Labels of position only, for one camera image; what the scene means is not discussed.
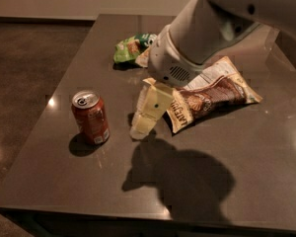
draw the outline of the gray table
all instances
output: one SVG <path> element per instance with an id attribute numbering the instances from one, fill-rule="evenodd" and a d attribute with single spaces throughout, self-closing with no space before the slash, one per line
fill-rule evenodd
<path id="1" fill-rule="evenodd" d="M 0 211 L 296 231 L 296 71 L 270 48 L 269 27 L 213 59 L 229 55 L 260 104 L 224 109 L 176 135 L 161 119 L 147 140 L 129 137 L 148 75 L 113 67 L 114 46 L 172 20 L 98 18 L 2 185 Z M 101 147 L 77 135 L 70 102 L 81 89 L 105 100 L 111 137 Z M 37 221 L 48 228 L 48 218 Z"/>

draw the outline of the red can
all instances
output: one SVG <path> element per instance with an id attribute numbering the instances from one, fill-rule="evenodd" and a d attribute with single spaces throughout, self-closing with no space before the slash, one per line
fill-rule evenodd
<path id="1" fill-rule="evenodd" d="M 110 136 L 105 103 L 94 91 L 80 91 L 72 98 L 72 113 L 88 144 L 106 142 Z"/>

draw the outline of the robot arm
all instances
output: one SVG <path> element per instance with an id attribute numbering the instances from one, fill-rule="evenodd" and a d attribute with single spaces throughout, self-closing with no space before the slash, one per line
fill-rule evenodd
<path id="1" fill-rule="evenodd" d="M 296 0 L 190 0 L 151 46 L 148 72 L 158 87 L 146 85 L 141 92 L 130 135 L 144 138 L 170 105 L 171 87 L 185 86 L 206 60 L 259 23 L 296 39 Z"/>

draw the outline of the concrete floor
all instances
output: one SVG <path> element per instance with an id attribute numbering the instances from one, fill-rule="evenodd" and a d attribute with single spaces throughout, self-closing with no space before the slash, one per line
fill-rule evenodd
<path id="1" fill-rule="evenodd" d="M 0 185 L 92 23 L 0 23 Z M 0 236 L 32 236 L 0 215 Z"/>

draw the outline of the can lid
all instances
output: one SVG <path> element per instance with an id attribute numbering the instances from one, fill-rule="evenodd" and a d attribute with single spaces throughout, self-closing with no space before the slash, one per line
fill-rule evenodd
<path id="1" fill-rule="evenodd" d="M 72 98 L 72 105 L 79 109 L 88 109 L 97 104 L 99 94 L 94 91 L 80 91 Z"/>

